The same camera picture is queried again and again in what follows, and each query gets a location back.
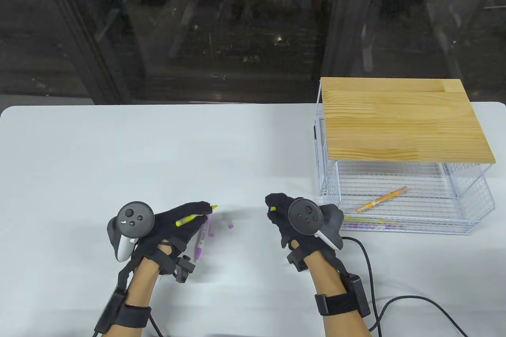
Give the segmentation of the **person's right hand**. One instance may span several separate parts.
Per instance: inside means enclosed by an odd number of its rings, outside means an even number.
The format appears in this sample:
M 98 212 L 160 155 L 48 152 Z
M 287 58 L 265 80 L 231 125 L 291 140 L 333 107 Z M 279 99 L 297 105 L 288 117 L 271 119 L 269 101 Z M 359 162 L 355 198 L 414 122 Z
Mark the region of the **person's right hand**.
M 349 275 L 336 257 L 336 251 L 344 246 L 340 235 L 343 211 L 334 204 L 317 205 L 307 198 L 291 198 L 284 193 L 271 193 L 265 202 L 269 220 L 279 228 L 281 246 L 291 250 L 287 260 L 298 272 L 308 269 L 305 258 L 321 252 L 341 276 Z

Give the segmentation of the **person's left hand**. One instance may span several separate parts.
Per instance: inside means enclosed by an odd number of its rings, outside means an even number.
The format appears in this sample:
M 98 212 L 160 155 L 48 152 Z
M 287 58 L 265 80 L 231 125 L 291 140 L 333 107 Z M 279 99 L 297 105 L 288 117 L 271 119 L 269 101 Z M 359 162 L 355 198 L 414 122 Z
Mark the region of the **person's left hand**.
M 177 282 L 184 283 L 195 269 L 184 251 L 215 209 L 215 205 L 200 201 L 155 214 L 142 201 L 124 205 L 107 225 L 115 258 L 126 262 L 117 287 L 126 290 L 128 276 L 144 258 L 155 261 L 161 275 L 173 275 Z

